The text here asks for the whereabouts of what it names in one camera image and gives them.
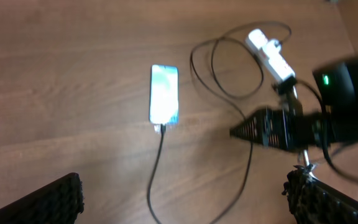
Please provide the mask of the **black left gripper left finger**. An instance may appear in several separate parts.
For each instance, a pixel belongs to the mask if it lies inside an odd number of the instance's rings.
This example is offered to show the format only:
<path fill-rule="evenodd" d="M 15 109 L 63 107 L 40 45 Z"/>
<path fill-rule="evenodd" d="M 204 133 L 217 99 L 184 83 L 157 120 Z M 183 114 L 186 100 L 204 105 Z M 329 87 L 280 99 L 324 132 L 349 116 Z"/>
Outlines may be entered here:
<path fill-rule="evenodd" d="M 82 181 L 69 173 L 0 208 L 0 224 L 74 223 L 84 212 Z"/>

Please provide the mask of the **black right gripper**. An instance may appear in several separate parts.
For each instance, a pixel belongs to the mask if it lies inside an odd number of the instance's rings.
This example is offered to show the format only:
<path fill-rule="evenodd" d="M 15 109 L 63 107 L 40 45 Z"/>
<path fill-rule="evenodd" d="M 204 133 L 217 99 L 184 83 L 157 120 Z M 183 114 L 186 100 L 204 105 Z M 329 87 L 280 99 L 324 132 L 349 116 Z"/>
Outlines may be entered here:
<path fill-rule="evenodd" d="M 287 131 L 290 134 L 291 146 L 294 149 L 306 149 L 308 146 L 323 145 L 323 118 L 325 106 L 319 93 L 307 82 L 288 79 L 290 91 L 287 101 L 290 114 L 288 131 L 288 113 L 285 110 L 260 108 L 229 130 L 229 135 L 241 140 L 277 149 L 289 149 Z M 316 97 L 321 112 L 303 113 L 303 107 L 295 96 L 295 86 L 303 85 Z"/>

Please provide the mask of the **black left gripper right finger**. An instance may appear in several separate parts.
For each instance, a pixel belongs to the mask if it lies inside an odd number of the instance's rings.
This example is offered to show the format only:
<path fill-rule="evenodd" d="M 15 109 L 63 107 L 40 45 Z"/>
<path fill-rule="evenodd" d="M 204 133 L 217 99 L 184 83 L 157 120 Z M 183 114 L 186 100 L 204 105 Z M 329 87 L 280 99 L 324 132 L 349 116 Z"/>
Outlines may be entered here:
<path fill-rule="evenodd" d="M 311 166 L 295 166 L 282 194 L 297 224 L 358 224 L 358 201 L 319 181 Z"/>

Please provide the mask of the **blue Galaxy smartphone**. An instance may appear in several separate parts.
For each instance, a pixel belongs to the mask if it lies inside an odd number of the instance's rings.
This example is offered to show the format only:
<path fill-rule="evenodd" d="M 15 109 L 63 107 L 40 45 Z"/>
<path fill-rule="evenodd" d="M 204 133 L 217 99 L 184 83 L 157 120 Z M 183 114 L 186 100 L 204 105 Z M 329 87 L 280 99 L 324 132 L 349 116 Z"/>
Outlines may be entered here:
<path fill-rule="evenodd" d="M 152 124 L 178 122 L 178 75 L 174 66 L 151 66 L 149 121 Z"/>

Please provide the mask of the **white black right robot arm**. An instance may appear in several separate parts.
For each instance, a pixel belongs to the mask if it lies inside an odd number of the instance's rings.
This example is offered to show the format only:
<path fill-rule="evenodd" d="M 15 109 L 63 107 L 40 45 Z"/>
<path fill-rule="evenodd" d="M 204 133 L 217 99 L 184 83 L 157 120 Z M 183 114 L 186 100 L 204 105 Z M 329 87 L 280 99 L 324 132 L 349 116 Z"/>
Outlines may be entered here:
<path fill-rule="evenodd" d="M 287 99 L 286 109 L 260 108 L 232 127 L 230 136 L 286 152 L 308 146 L 323 150 L 324 159 L 341 177 L 358 183 L 358 177 L 334 165 L 328 152 L 332 143 L 358 143 L 358 55 L 313 70 L 317 87 L 290 76 L 273 89 Z M 316 97 L 320 111 L 304 114 L 294 88 L 303 85 Z"/>

